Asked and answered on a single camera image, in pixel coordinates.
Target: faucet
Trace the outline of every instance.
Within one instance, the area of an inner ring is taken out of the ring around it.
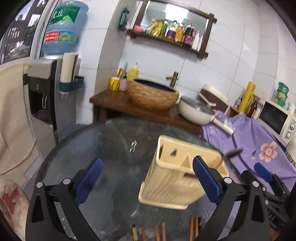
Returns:
[[[171,77],[166,77],[167,80],[171,80],[170,82],[170,87],[172,87],[173,89],[175,88],[175,85],[176,85],[176,81],[178,80],[178,75],[179,75],[179,72],[174,72],[173,76]]]

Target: beige plastic basket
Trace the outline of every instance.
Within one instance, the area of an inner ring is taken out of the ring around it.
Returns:
[[[157,149],[139,192],[139,202],[147,205],[186,209],[205,192],[192,168],[193,158],[200,155],[222,177],[229,175],[221,154],[208,148],[161,135]]]

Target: blue gripper pad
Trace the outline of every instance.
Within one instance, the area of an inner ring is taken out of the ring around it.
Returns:
[[[272,174],[259,162],[254,165],[254,170],[262,177],[266,182],[272,182]]]
[[[202,185],[207,197],[211,202],[218,205],[221,201],[221,190],[219,185],[210,174],[208,168],[202,163],[198,156],[193,159],[192,166],[193,171]]]
[[[100,158],[95,160],[88,172],[81,179],[75,189],[74,203],[78,206],[86,201],[96,181],[98,180],[103,168],[103,162]]]

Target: window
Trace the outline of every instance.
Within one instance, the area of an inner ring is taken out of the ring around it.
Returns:
[[[38,21],[49,0],[31,0],[17,14],[3,36],[0,64],[30,56]]]

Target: microwave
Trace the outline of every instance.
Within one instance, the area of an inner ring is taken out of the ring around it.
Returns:
[[[274,102],[265,102],[257,121],[285,148],[296,136],[296,117]]]

